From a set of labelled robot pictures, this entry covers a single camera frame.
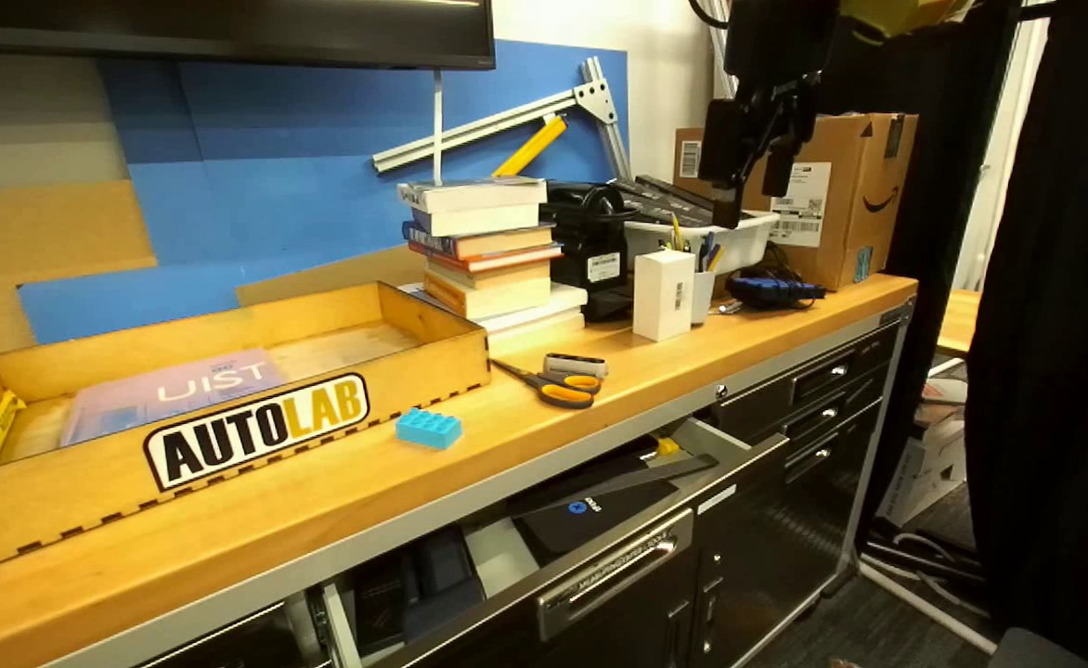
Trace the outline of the white plastic bin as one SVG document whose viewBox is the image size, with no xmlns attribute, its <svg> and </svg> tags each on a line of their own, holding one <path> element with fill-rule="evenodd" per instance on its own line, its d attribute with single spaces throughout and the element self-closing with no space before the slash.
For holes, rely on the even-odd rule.
<svg viewBox="0 0 1088 668">
<path fill-rule="evenodd" d="M 622 199 L 627 257 L 684 250 L 710 272 L 729 274 L 755 266 L 775 226 L 771 210 L 737 210 L 731 199 L 688 191 L 658 177 L 621 180 L 616 191 Z"/>
</svg>

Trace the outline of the black drawer cabinet right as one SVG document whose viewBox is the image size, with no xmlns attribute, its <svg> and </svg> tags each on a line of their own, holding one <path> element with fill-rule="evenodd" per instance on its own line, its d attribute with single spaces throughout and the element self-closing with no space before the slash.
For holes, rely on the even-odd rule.
<svg viewBox="0 0 1088 668">
<path fill-rule="evenodd" d="M 882 314 L 710 408 L 755 460 L 698 507 L 692 668 L 731 668 L 840 570 L 900 330 L 902 320 Z"/>
</svg>

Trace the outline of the black device behind books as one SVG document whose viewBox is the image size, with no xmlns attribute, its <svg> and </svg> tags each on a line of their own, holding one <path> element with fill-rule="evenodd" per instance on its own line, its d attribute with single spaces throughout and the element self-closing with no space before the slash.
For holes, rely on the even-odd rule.
<svg viewBox="0 0 1088 668">
<path fill-rule="evenodd" d="M 541 204 L 559 257 L 551 279 L 588 293 L 588 324 L 621 324 L 631 314 L 631 274 L 622 238 L 622 199 L 612 185 L 552 185 Z"/>
</svg>

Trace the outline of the aluminium frame bracket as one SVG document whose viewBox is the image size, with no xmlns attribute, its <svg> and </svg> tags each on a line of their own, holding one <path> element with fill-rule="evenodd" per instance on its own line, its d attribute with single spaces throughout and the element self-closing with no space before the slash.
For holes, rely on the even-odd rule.
<svg viewBox="0 0 1088 668">
<path fill-rule="evenodd" d="M 377 174 L 390 174 L 390 172 L 401 172 L 401 167 L 419 163 L 419 159 L 442 163 L 442 154 L 449 149 L 465 149 L 465 146 L 487 141 L 492 133 L 528 127 L 528 122 L 534 122 L 534 128 L 539 128 L 551 113 L 564 118 L 564 110 L 573 110 L 573 108 L 580 108 L 583 113 L 590 113 L 598 122 L 598 133 L 600 133 L 600 146 L 604 146 L 612 174 L 627 177 L 631 159 L 627 159 L 627 146 L 622 146 L 622 133 L 621 133 L 616 96 L 607 89 L 607 78 L 604 78 L 598 55 L 583 60 L 583 81 L 564 89 L 564 94 L 551 94 L 551 96 L 539 96 L 532 104 L 515 104 L 510 110 L 492 110 L 492 113 L 482 113 L 482 118 L 473 118 L 473 122 L 459 122 L 459 127 L 435 127 L 428 138 L 414 138 L 414 141 L 406 141 L 406 146 L 374 153 L 371 167 Z"/>
</svg>

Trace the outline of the wooden AUTOLAB tray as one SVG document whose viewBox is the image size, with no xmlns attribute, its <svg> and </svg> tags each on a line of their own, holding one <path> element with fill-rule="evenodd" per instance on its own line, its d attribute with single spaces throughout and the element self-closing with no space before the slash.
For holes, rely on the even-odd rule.
<svg viewBox="0 0 1088 668">
<path fill-rule="evenodd" d="M 0 351 L 0 560 L 487 381 L 476 324 L 383 283 Z"/>
</svg>

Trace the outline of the black monitor on wall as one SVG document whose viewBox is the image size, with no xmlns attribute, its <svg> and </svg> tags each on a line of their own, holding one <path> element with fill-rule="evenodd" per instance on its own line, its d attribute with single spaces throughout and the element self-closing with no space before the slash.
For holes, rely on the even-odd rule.
<svg viewBox="0 0 1088 668">
<path fill-rule="evenodd" d="M 0 0 L 0 48 L 487 70 L 489 0 Z"/>
</svg>

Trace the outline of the Amazon cardboard box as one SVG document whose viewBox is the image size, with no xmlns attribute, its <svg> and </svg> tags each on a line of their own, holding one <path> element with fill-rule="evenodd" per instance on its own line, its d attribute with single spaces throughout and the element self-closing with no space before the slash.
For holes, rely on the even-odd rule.
<svg viewBox="0 0 1088 668">
<path fill-rule="evenodd" d="M 781 196 L 765 188 L 768 159 L 756 159 L 744 206 L 771 214 L 762 266 L 789 272 L 822 289 L 841 289 L 882 272 L 914 138 L 918 118 L 911 110 L 817 113 Z"/>
</svg>

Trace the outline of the small blue block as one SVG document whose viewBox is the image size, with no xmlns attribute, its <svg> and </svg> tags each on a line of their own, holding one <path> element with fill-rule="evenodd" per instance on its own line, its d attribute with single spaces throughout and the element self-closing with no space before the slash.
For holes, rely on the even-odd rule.
<svg viewBox="0 0 1088 668">
<path fill-rule="evenodd" d="M 459 436 L 459 418 L 445 413 L 409 408 L 396 418 L 396 436 L 424 450 L 449 450 Z"/>
</svg>

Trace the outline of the stack of books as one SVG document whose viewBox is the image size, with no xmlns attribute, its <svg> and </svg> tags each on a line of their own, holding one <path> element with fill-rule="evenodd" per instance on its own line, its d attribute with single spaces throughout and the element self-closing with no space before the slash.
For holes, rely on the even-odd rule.
<svg viewBox="0 0 1088 668">
<path fill-rule="evenodd" d="M 424 293 L 489 341 L 580 324 L 588 293 L 552 279 L 559 243 L 541 219 L 541 177 L 401 180 L 401 238 L 428 259 Z"/>
</svg>

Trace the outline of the white rectangular box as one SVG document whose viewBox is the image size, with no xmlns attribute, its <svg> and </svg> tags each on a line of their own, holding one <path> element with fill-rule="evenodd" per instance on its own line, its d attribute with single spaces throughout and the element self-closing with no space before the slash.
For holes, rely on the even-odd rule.
<svg viewBox="0 0 1088 668">
<path fill-rule="evenodd" d="M 631 330 L 666 341 L 692 325 L 694 259 L 688 252 L 647 252 L 636 259 Z"/>
</svg>

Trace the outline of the yellow level bar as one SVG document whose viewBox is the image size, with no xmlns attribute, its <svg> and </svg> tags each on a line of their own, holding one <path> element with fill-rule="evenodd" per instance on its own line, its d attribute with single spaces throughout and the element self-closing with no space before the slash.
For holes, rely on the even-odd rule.
<svg viewBox="0 0 1088 668">
<path fill-rule="evenodd" d="M 513 154 L 492 167 L 492 177 L 522 174 L 564 128 L 569 122 L 551 113 Z"/>
</svg>

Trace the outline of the black curtain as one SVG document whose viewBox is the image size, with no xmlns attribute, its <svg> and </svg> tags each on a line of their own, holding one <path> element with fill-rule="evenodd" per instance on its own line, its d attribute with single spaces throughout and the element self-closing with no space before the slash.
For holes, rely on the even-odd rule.
<svg viewBox="0 0 1088 668">
<path fill-rule="evenodd" d="M 969 350 L 966 455 L 994 618 L 1088 659 L 1088 0 L 1052 0 Z"/>
</svg>

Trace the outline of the purple UIST booklet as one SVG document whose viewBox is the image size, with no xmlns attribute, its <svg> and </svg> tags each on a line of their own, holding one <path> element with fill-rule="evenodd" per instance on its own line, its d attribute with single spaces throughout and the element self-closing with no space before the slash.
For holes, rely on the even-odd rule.
<svg viewBox="0 0 1088 668">
<path fill-rule="evenodd" d="M 59 442 L 76 446 L 106 436 L 208 403 L 237 399 L 279 381 L 283 371 L 262 350 L 95 381 L 75 393 Z"/>
</svg>

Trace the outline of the dark blue object on table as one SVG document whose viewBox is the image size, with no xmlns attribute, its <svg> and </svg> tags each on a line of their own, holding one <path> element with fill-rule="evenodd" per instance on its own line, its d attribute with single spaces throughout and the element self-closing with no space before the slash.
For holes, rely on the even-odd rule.
<svg viewBox="0 0 1088 668">
<path fill-rule="evenodd" d="M 824 289 L 802 279 L 775 279 L 775 274 L 744 274 L 729 279 L 729 293 L 747 308 L 805 308 L 822 300 Z"/>
</svg>

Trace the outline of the blue foam board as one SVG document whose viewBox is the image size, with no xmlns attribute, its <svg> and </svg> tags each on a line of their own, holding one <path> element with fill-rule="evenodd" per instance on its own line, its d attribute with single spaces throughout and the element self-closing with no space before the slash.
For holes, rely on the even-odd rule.
<svg viewBox="0 0 1088 668">
<path fill-rule="evenodd" d="M 28 330 L 65 341 L 219 310 L 246 283 L 401 241 L 401 174 L 371 154 L 559 94 L 583 48 L 505 40 L 487 70 L 106 60 L 111 122 L 151 264 L 20 289 Z"/>
</svg>

